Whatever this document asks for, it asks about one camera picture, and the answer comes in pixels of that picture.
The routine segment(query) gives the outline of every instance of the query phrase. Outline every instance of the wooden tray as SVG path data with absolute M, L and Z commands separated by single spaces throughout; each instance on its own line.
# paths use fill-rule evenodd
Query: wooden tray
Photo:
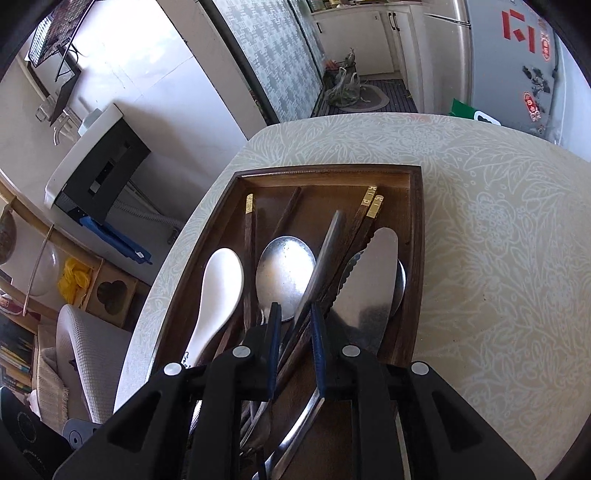
M 378 358 L 399 366 L 410 363 L 423 290 L 424 206 L 420 167 L 402 165 L 330 165 L 266 168 L 238 172 L 207 221 L 181 277 L 165 318 L 165 331 L 158 348 L 155 369 L 178 362 L 187 345 L 197 315 L 203 271 L 218 248 L 231 248 L 244 255 L 245 200 L 253 193 L 256 207 L 255 258 L 271 239 L 275 226 L 295 187 L 302 192 L 281 235 L 301 238 L 317 256 L 334 212 L 346 214 L 350 228 L 367 188 L 378 187 L 384 196 L 374 228 L 387 226 L 398 235 L 398 258 L 407 273 L 407 288 L 401 308 L 390 318 Z M 242 323 L 242 302 L 230 321 Z M 209 361 L 220 342 L 214 338 L 202 359 Z M 315 388 L 311 351 L 291 377 L 273 408 L 272 432 L 265 445 L 268 455 L 288 432 Z M 288 471 L 289 478 L 349 480 L 350 405 L 326 403 L 308 432 Z M 254 470 L 247 469 L 244 478 Z

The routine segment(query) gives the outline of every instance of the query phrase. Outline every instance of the fridge magnet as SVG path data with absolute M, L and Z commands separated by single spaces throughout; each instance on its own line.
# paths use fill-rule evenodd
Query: fridge magnet
M 525 102 L 525 106 L 527 107 L 530 113 L 531 121 L 536 122 L 540 120 L 542 118 L 542 115 L 540 114 L 540 109 L 538 108 L 538 105 L 530 92 L 523 93 L 523 101 Z
M 541 33 L 542 37 L 542 56 L 545 61 L 550 61 L 552 55 L 550 52 L 550 36 L 546 32 Z

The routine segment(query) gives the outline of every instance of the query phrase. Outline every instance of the yellow cloth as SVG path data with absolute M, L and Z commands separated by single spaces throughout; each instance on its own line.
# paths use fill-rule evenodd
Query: yellow cloth
M 64 265 L 64 273 L 57 283 L 57 289 L 60 291 L 64 300 L 70 305 L 74 305 L 76 291 L 78 288 L 86 289 L 90 286 L 90 267 L 84 263 L 78 262 L 75 258 L 68 258 Z

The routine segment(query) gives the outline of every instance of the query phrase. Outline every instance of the cutlery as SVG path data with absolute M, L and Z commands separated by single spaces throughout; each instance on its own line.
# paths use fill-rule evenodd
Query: cutlery
M 273 231 L 273 234 L 271 235 L 271 240 L 274 240 L 275 238 L 277 238 L 278 236 L 280 236 L 283 232 L 283 230 L 285 229 L 285 226 L 287 225 L 288 220 L 291 217 L 291 214 L 293 213 L 294 209 L 296 208 L 296 204 L 298 202 L 298 200 L 300 199 L 300 194 L 301 194 L 301 187 L 296 187 L 294 189 L 294 191 L 291 194 L 290 199 L 287 201 L 287 205 L 285 206 L 285 209 L 283 210 L 283 213 L 281 214 L 281 217 L 279 218 L 279 221 L 277 222 L 277 225 L 275 226 L 275 230 Z
M 255 238 L 256 216 L 254 212 L 254 195 L 246 197 L 244 226 L 244 331 L 256 325 L 258 307 L 256 304 L 255 285 Z
M 267 319 L 271 303 L 281 305 L 283 322 L 294 316 L 316 260 L 312 250 L 294 236 L 280 236 L 263 250 L 256 268 L 256 296 Z
M 326 312 L 330 308 L 333 299 L 336 297 L 338 293 L 339 279 L 340 275 L 345 269 L 346 259 L 352 256 L 355 252 L 358 252 L 359 250 L 363 249 L 364 246 L 367 244 L 367 237 L 374 226 L 375 219 L 378 216 L 383 200 L 383 196 L 376 195 L 369 209 L 365 208 L 363 204 L 359 207 L 358 213 L 363 212 L 363 209 L 365 209 L 366 214 L 362 218 L 361 224 L 359 225 L 359 229 L 355 231 L 355 229 L 352 228 L 349 231 L 348 237 L 354 237 L 351 246 L 348 248 L 348 252 L 350 253 L 347 253 L 345 257 L 337 258 L 336 265 L 334 265 L 331 269 L 331 272 L 333 272 L 333 274 L 329 275 L 328 278 L 332 279 L 325 285 L 323 292 L 320 295 L 320 305 L 323 312 Z M 277 374 L 278 393 L 280 393 L 283 390 L 286 383 L 293 375 L 293 372 L 296 370 L 302 355 L 304 355 L 308 351 L 308 348 L 310 346 L 310 338 L 311 332 L 310 327 L 308 325 L 301 332 L 300 338 L 297 340 L 297 343 L 295 344 L 292 353 L 290 353 L 290 355 L 287 357 L 285 355 L 282 357 L 282 361 L 280 361 L 279 364 L 280 369 Z
M 349 340 L 373 354 L 378 352 L 390 317 L 397 266 L 396 233 L 390 228 L 376 230 L 330 309 L 329 314 L 341 321 Z M 312 309 L 312 314 L 320 313 Z M 321 406 L 322 399 L 316 390 L 278 449 L 265 462 L 267 478 L 277 480 L 285 472 Z M 259 480 L 258 473 L 252 479 Z
M 353 270 L 353 267 L 361 258 L 362 253 L 363 250 L 361 250 L 361 252 L 356 253 L 347 263 L 345 271 L 343 272 L 343 275 L 340 278 L 339 291 L 343 287 L 345 281 L 347 280 L 347 277 Z M 404 269 L 402 262 L 398 260 L 398 268 L 396 270 L 396 286 L 394 287 L 394 298 L 392 299 L 392 309 L 390 310 L 390 317 L 392 317 L 398 310 L 398 307 L 400 307 L 400 304 L 402 303 L 402 297 L 404 295 L 404 290 L 406 290 L 406 270 Z
M 318 254 L 318 260 L 316 261 L 316 266 L 314 267 L 314 271 L 312 272 L 312 276 L 308 282 L 306 291 L 304 292 L 302 298 L 300 299 L 300 303 L 295 310 L 292 327 L 290 330 L 288 330 L 282 342 L 282 348 L 280 348 L 280 358 L 284 355 L 289 356 L 296 345 L 297 339 L 299 338 L 302 329 L 306 326 L 306 319 L 308 312 L 310 311 L 310 305 L 313 301 L 318 299 L 320 289 L 326 281 L 326 271 L 332 258 L 334 257 L 335 250 L 337 249 L 337 243 L 339 242 L 344 225 L 345 214 L 341 210 L 337 210 L 333 215 L 329 229 L 326 232 L 324 241 L 322 242 L 322 247 L 320 248 L 320 253 Z
M 297 342 L 298 332 L 301 332 L 306 326 L 305 322 L 310 310 L 311 302 L 315 300 L 320 293 L 320 289 L 326 276 L 326 269 L 334 255 L 344 224 L 345 214 L 342 211 L 337 210 L 333 215 L 329 228 L 324 236 L 324 241 L 322 242 L 322 247 L 318 254 L 318 261 L 316 262 L 314 271 L 306 287 L 306 291 L 302 295 L 295 310 L 292 328 L 288 331 L 284 338 L 284 342 L 282 343 L 282 346 L 285 345 L 285 348 L 282 353 L 280 349 L 280 357 L 289 356 Z M 269 415 L 270 404 L 268 403 L 262 404 L 256 414 L 252 415 L 251 412 L 251 423 L 242 437 L 241 449 L 255 448 L 267 441 L 271 431 Z
M 199 316 L 182 360 L 186 368 L 197 364 L 207 344 L 230 319 L 240 301 L 243 284 L 238 255 L 229 248 L 216 250 L 205 266 Z

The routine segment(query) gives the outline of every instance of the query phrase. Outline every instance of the floral tablecloth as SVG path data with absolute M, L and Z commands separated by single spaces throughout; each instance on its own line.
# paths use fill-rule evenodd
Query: floral tablecloth
M 149 376 L 183 268 L 232 174 L 330 163 L 422 167 L 426 257 L 414 356 L 545 478 L 591 412 L 591 166 L 538 138 L 471 120 L 360 113 L 256 134 L 166 259 L 116 406 Z

